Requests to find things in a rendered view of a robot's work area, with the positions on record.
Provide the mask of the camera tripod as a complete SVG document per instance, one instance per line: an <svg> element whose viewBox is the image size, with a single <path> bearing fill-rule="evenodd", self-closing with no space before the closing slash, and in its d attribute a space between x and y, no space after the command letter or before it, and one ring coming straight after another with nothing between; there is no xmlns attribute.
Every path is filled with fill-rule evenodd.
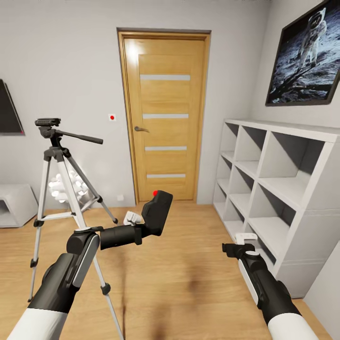
<svg viewBox="0 0 340 340"><path fill-rule="evenodd" d="M43 174L42 174L42 186L41 186L41 194L40 194L40 202L39 202L39 211L38 211L38 217L34 221L34 227L37 227L37 234L36 234L36 243L35 243L35 251L34 251L34 258L31 260L30 267L33 268L33 275L32 275L32 283L31 283L31 291L30 291L30 298L28 300L28 303L32 301L33 297L33 290L34 290L34 281L35 281L35 273L36 273L36 267L38 264L38 252L39 252L39 245L40 245L40 236L41 236L41 230L44 222L46 220L54 220L54 219L62 219L62 218L70 218L74 217L76 220L77 225L79 228L87 227L84 217L82 215L82 212L85 211L87 208L89 208L92 204L94 204L96 201L100 203L103 208L106 210L106 212L109 214L109 216L112 218L113 222L119 226L118 219L114 218L114 216L111 214L109 209L106 207L106 205L103 202L103 199L98 193L95 191L94 187L91 185L91 183L88 181L85 174L82 172L82 170L79 168L79 166L76 164L75 160L71 156L70 150L68 148L64 148L61 146L60 141L62 140L61 136L72 136L79 138L81 140L97 143L97 144L103 144L103 140L91 136L85 136L85 135L77 135L72 134L56 129L52 129L51 126L59 127L61 119L59 118L42 118L35 121L36 126L39 127L41 136L44 137L44 139L50 139L52 146L49 147L48 150L44 151L44 166L43 166ZM88 186L88 189L92 192L92 194L95 196L92 200L90 200L88 203L84 204L84 206L79 206L79 201L77 200L72 182L70 180L70 176L65 164L65 158L70 162L70 164L73 166L73 168L76 170L77 174L81 177L81 179L85 182L85 184ZM64 184L64 188L69 200L69 208L70 211L67 213L59 213L59 214L52 214L52 215L45 215L44 216L44 208L45 208L45 201L46 201L46 193L47 193L47 186L48 186L48 178L49 178L49 171L50 171L50 164L51 159L54 157L60 174L61 178ZM104 296L106 296L110 311L113 317L113 320L115 322L120 340L124 340L122 331L120 329L114 308L111 303L111 299L109 296L109 292L111 290L111 286L108 283L105 283L99 263L97 261L96 255L93 258L93 263L95 265L98 277L101 282L101 289Z"/></svg>

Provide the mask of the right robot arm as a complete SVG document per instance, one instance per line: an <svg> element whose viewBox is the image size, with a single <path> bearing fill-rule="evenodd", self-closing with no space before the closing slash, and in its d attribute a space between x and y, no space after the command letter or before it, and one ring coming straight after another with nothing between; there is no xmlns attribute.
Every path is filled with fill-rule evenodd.
<svg viewBox="0 0 340 340"><path fill-rule="evenodd" d="M239 268L273 340L319 340L292 303L284 283L268 271L265 260L244 240L257 240L255 233L235 233L236 243L222 243L228 257L238 259Z"/></svg>

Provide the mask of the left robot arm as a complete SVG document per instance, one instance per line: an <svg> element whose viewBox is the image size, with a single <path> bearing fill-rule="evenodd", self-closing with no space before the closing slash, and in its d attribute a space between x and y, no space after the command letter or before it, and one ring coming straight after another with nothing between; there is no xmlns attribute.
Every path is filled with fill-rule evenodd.
<svg viewBox="0 0 340 340"><path fill-rule="evenodd" d="M141 245L142 238L160 231L143 229L141 220L140 215L128 211L124 225L76 229L67 241L67 253L62 253L46 270L41 287L7 340L59 340L99 245L101 250L130 243Z"/></svg>

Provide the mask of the digital camera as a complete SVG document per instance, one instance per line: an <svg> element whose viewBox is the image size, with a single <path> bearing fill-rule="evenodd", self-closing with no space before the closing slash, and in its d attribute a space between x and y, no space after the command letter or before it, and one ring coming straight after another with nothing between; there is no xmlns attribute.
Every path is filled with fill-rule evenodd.
<svg viewBox="0 0 340 340"><path fill-rule="evenodd" d="M152 234L161 236L173 201L173 195L162 190L153 192L154 198L143 206L142 217L145 221L143 229L160 228L160 231Z"/></svg>

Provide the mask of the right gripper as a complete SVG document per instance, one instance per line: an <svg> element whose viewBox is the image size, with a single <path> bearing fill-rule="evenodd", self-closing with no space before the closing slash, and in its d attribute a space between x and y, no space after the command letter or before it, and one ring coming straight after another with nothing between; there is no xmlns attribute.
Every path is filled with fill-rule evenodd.
<svg viewBox="0 0 340 340"><path fill-rule="evenodd" d="M245 245L238 245L236 243L226 243L226 244L222 243L222 250L224 253L227 253L228 257L236 257L238 259L237 253L242 248L254 249L254 246L248 243L245 243Z"/></svg>

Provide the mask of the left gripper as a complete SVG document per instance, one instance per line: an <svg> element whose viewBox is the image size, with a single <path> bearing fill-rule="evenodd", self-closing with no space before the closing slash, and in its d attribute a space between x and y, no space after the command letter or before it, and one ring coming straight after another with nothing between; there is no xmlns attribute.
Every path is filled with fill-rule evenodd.
<svg viewBox="0 0 340 340"><path fill-rule="evenodd" d="M135 243L136 245L142 244L142 238L150 236L160 231L160 228L143 229L143 224L136 223L132 225L121 225L114 227L115 247Z"/></svg>

